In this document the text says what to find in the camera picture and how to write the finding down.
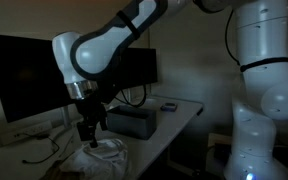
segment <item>black cable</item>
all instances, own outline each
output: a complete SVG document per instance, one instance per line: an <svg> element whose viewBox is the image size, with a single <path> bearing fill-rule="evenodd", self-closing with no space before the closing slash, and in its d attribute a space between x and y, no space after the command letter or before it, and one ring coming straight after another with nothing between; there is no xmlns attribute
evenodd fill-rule
<svg viewBox="0 0 288 180"><path fill-rule="evenodd" d="M132 107L139 108L139 107L143 106L144 103L145 103L145 101L146 101L146 86L145 86L145 85L143 85L143 91L144 91L143 98L142 98L141 102L139 102L138 104L132 104L132 103L130 103L130 102L127 100L127 98L126 98L123 90L121 90L121 93L122 93L122 95L123 95L124 101L122 101L121 99L119 99L119 98L117 98L117 97L115 97L115 99L118 100L118 101L120 101L120 102L122 102L122 103L124 103L124 104L130 105L130 106L132 106Z"/></svg>
<svg viewBox="0 0 288 180"><path fill-rule="evenodd" d="M29 134L26 134L26 133L21 133L22 135L26 135L26 136L29 136L29 137L36 137L36 138L39 138L40 136L35 136L35 135L29 135ZM51 138L47 137L47 139L49 139L56 147L57 149L49 156L47 156L46 158L40 160L40 161L27 161L27 160L22 160L22 163L23 164L39 164L39 163L42 163L46 160L48 160L49 158L51 158L52 156L54 156L59 150L60 150L60 146Z"/></svg>
<svg viewBox="0 0 288 180"><path fill-rule="evenodd" d="M231 22L233 13L234 13L234 10L231 11L230 17L228 18L227 23L226 23L226 28L225 28L225 46L226 46L226 50L227 50L228 54L231 56L231 58L237 63L237 65L240 65L240 62L231 53L230 48L228 46L228 40L227 40L228 27L230 26L230 22Z"/></svg>

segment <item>white wall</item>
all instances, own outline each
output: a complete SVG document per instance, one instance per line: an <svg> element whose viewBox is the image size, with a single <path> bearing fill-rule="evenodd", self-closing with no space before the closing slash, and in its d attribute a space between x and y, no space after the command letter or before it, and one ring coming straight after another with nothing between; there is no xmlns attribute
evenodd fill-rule
<svg viewBox="0 0 288 180"><path fill-rule="evenodd" d="M128 2L130 0L0 0L0 34L51 40L63 31L87 33L101 28ZM132 47L148 47L147 33ZM74 106L71 106L70 113L73 118L78 116ZM0 103L0 133L59 118L60 111L55 110L30 120L7 124Z"/></svg>
<svg viewBox="0 0 288 180"><path fill-rule="evenodd" d="M239 67L224 44L230 11L205 14L191 3L150 29L150 47L157 48L159 55L159 83L152 86L152 93L204 104L201 117L193 119L175 143L180 159L203 160L210 132L231 135L231 89ZM233 54L235 32L233 18L229 30ZM278 127L281 134L288 131Z"/></svg>

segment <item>desk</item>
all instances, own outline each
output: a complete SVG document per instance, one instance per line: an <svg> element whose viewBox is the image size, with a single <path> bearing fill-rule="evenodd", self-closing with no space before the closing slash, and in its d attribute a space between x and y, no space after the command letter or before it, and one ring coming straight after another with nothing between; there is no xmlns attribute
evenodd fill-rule
<svg viewBox="0 0 288 180"><path fill-rule="evenodd" d="M176 112L162 112L160 106L165 102L177 103ZM141 108L156 110L157 129L149 140L138 140L109 131L96 131L97 140L118 138L128 146L129 157L132 165L132 176L138 178L172 140L183 130L187 123L202 110L202 104L161 97L149 97ZM64 133L58 138L57 143L61 149L67 143L72 133ZM23 159L40 160L51 153L52 144L48 140L31 140L12 144L0 148L0 180L33 180L42 177L47 169L58 159L59 151L55 156L41 164L22 164ZM73 151L79 143L70 145L67 151Z"/></svg>

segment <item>crumpled fabric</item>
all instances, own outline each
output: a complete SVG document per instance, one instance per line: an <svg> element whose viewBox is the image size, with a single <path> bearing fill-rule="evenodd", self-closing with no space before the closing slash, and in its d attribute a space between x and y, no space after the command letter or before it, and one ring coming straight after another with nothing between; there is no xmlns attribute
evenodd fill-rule
<svg viewBox="0 0 288 180"><path fill-rule="evenodd" d="M97 148L83 145L60 165L60 170L82 173L82 180L128 179L127 146L119 139L104 139L97 143Z"/></svg>

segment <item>computer monitor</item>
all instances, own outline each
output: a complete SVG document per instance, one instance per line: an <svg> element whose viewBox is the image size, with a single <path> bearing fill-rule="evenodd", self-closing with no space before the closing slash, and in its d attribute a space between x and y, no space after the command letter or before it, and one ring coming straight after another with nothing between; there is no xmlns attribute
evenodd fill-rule
<svg viewBox="0 0 288 180"><path fill-rule="evenodd" d="M51 41L0 35L0 99L9 123L73 103Z"/></svg>

